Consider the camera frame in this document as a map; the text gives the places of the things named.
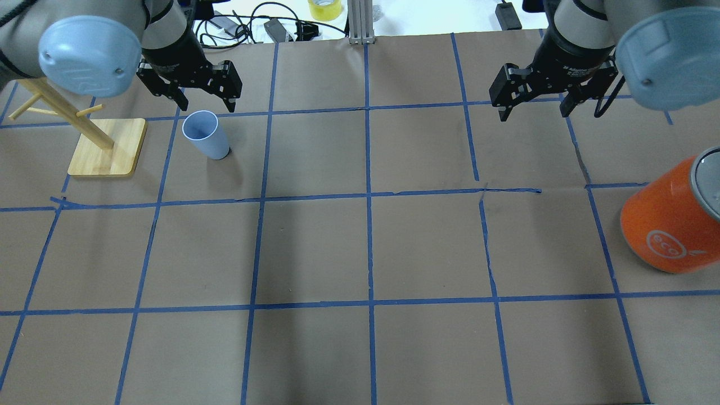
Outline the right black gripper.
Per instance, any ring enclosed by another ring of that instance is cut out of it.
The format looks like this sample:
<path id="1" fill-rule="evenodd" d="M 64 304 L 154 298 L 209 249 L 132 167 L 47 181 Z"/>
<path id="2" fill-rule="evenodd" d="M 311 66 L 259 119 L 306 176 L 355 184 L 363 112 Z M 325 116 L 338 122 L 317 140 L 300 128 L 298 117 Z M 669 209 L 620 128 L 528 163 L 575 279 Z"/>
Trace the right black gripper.
<path id="1" fill-rule="evenodd" d="M 601 99 L 619 74 L 612 56 L 614 45 L 584 48 L 548 28 L 533 61 L 524 69 L 504 64 L 489 87 L 489 100 L 501 122 L 507 122 L 514 107 L 540 97 L 560 94 L 561 117 L 568 118 L 576 106 L 596 100 L 596 113 L 604 113 Z"/>

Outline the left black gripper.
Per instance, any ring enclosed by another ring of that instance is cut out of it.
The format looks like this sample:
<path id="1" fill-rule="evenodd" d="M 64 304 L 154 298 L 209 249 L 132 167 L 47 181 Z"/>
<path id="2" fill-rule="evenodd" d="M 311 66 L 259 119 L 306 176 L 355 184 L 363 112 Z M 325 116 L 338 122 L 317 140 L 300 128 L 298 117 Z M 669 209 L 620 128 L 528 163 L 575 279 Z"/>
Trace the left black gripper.
<path id="1" fill-rule="evenodd" d="M 229 113 L 234 113 L 244 86 L 232 61 L 212 64 L 206 59 L 193 31 L 184 31 L 165 48 L 142 49 L 137 77 L 152 95 L 173 100 L 183 112 L 190 102 L 180 88 L 215 95 Z"/>

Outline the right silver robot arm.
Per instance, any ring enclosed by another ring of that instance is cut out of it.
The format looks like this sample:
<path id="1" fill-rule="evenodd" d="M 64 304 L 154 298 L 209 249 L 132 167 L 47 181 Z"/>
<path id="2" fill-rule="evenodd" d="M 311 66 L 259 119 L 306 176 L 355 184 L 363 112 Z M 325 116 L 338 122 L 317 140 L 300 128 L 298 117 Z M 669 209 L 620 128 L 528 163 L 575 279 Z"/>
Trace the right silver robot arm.
<path id="1" fill-rule="evenodd" d="M 599 118 L 622 86 L 646 109 L 674 111 L 719 95 L 717 1 L 525 1 L 548 28 L 527 67 L 504 64 L 489 100 L 505 122 L 512 109 L 563 93 L 561 116 L 595 100 Z"/>

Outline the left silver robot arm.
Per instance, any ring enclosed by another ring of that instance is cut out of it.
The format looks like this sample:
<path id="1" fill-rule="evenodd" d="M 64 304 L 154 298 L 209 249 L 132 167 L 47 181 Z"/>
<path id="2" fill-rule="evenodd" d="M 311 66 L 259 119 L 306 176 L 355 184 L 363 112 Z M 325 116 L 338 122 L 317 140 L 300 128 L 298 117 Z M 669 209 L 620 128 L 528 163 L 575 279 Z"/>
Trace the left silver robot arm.
<path id="1" fill-rule="evenodd" d="M 234 112 L 242 80 L 232 61 L 208 61 L 185 1 L 3 1 L 2 87 L 46 78 L 77 95 L 110 98 L 134 79 L 187 110 L 201 89 Z"/>

